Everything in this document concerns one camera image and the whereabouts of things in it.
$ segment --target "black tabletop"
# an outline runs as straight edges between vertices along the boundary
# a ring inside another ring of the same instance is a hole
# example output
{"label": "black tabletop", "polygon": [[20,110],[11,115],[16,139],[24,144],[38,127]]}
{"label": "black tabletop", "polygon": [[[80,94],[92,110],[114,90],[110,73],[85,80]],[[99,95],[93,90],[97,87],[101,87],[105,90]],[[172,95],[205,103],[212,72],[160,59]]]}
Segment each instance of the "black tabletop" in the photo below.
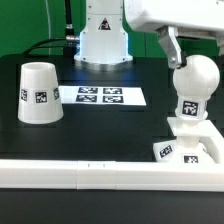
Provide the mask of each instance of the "black tabletop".
{"label": "black tabletop", "polygon": [[[18,120],[21,64],[55,64],[59,85],[142,88],[146,106],[64,104],[64,117],[46,125]],[[223,134],[222,81],[208,103]],[[137,58],[126,69],[75,68],[61,56],[0,59],[0,156],[3,159],[154,162],[153,143],[174,139],[167,116],[177,94],[167,59]],[[224,194],[159,191],[0,190],[1,224],[223,223]]]}

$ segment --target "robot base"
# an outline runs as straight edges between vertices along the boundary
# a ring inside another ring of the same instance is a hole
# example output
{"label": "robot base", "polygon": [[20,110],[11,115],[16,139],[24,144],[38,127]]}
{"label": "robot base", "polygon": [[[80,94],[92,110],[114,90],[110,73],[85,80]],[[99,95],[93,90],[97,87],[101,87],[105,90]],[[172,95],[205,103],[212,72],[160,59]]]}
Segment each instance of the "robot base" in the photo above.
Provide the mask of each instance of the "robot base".
{"label": "robot base", "polygon": [[110,72],[117,71],[128,68],[132,64],[132,58],[116,64],[100,64],[100,63],[91,63],[84,60],[78,60],[77,56],[74,59],[75,66],[90,69],[94,71]]}

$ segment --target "white cup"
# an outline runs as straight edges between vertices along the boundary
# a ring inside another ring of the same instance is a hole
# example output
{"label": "white cup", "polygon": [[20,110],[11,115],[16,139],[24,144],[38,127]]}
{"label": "white cup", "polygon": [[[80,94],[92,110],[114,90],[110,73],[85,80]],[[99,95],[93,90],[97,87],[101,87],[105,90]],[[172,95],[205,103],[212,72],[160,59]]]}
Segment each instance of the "white cup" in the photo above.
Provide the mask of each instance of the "white cup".
{"label": "white cup", "polygon": [[19,120],[30,124],[46,124],[63,117],[55,66],[33,62],[21,68]]}

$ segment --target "black cable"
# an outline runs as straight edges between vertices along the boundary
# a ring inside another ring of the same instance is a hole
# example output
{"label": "black cable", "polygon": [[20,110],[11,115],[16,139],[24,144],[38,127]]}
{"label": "black cable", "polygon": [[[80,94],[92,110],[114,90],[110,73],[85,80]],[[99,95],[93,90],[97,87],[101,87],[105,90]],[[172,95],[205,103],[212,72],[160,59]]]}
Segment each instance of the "black cable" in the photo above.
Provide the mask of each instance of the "black cable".
{"label": "black cable", "polygon": [[72,24],[72,13],[71,13],[70,0],[65,0],[65,19],[66,19],[66,24]]}
{"label": "black cable", "polygon": [[65,35],[66,36],[74,36],[75,31],[72,25],[72,10],[71,10],[71,1],[70,0],[64,0],[65,2]]}
{"label": "black cable", "polygon": [[43,44],[52,43],[52,42],[56,42],[56,41],[63,41],[63,40],[66,40],[66,39],[64,37],[57,37],[57,38],[51,38],[51,39],[40,41],[40,42],[34,44],[32,47],[30,47],[27,50],[25,50],[23,52],[23,55],[24,56],[29,56],[29,53],[32,50],[37,49],[37,48],[54,48],[54,46],[45,46],[45,47],[44,46],[39,47],[39,46],[43,45]]}

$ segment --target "paper sheet with markers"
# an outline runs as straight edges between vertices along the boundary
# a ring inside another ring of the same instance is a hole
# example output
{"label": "paper sheet with markers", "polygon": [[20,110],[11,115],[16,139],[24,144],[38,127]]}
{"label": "paper sheet with markers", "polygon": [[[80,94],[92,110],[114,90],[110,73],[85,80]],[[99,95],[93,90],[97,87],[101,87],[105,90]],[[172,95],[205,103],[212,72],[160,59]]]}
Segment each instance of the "paper sheet with markers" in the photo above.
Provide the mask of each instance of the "paper sheet with markers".
{"label": "paper sheet with markers", "polygon": [[119,104],[146,106],[141,88],[59,86],[63,104]]}

